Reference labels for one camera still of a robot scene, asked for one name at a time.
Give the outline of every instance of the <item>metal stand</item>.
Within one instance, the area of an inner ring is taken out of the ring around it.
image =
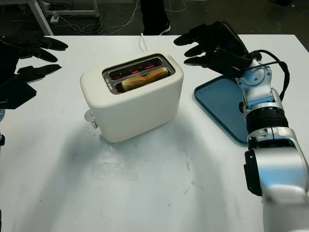
[[[35,18],[37,19],[42,31],[44,32],[44,35],[54,35],[53,31],[48,25],[48,22],[46,21],[46,18],[36,0],[27,0],[27,3],[29,7],[32,10],[32,13],[34,14]]]
[[[48,11],[46,10],[45,6],[44,6],[44,3],[43,3],[43,0],[37,0],[42,11],[43,11],[43,14],[45,16],[48,16],[48,15],[54,15],[54,16],[57,16],[57,15],[94,15],[96,17],[99,16],[99,11],[98,11],[98,6],[97,6],[97,1],[96,0],[93,0],[93,10],[92,11],[86,11],[86,10],[80,10],[80,11]]]

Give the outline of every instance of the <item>white toaster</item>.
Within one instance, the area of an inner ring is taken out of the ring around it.
[[[121,82],[167,68],[168,76],[124,92]],[[104,138],[120,142],[172,120],[178,110],[183,71],[170,55],[144,53],[129,62],[85,72],[81,87],[90,108],[85,118]]]

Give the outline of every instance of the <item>black shoe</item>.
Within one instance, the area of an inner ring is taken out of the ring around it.
[[[290,5],[291,1],[292,0],[276,0],[276,3],[281,6],[288,6]]]
[[[161,28],[151,28],[151,29],[145,29],[144,35],[163,35],[164,33],[167,33],[170,31],[170,24],[169,22]]]

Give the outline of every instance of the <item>robot finger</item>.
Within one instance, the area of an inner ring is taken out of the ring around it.
[[[203,51],[202,47],[200,45],[197,45],[197,46],[191,48],[190,50],[186,51],[184,55],[186,57],[195,57],[197,55],[202,54],[203,52],[204,51]]]
[[[41,49],[41,48],[37,48],[37,49],[34,49],[32,51],[32,55],[39,58],[39,59],[42,59],[42,60],[46,60],[46,61],[49,61],[49,62],[57,62],[58,59],[52,55],[51,53],[45,51],[44,49]]]
[[[194,39],[192,37],[192,34],[186,33],[184,35],[181,35],[176,40],[174,40],[174,44],[177,46],[184,46],[187,44],[192,44],[194,42]]]
[[[65,44],[64,42],[61,42],[59,40],[50,37],[38,36],[37,40],[42,48],[52,49],[56,51],[64,51],[68,48],[68,45]]]
[[[49,64],[39,68],[27,66],[20,68],[17,71],[18,74],[15,76],[15,79],[31,83],[34,81],[39,81],[46,75],[51,74],[59,69],[61,69],[61,66],[58,64]]]
[[[184,63],[187,65],[202,66],[203,68],[208,68],[210,61],[211,61],[211,56],[206,54],[202,57],[192,57],[192,58],[186,59]]]

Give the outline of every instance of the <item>white table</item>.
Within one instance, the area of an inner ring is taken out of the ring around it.
[[[0,208],[4,232],[262,232],[262,204],[246,187],[245,146],[235,143],[194,102],[194,89],[219,74],[183,65],[188,47],[175,36],[146,37],[170,53],[185,79],[176,119],[110,144],[84,120],[81,74],[141,52],[137,36],[59,36],[63,68],[31,84],[37,96],[7,111],[0,130]],[[291,73],[283,105],[309,160],[309,54],[293,35],[243,35],[249,51],[266,49]],[[21,60],[19,67],[47,62]],[[272,65],[273,86],[283,75]]]

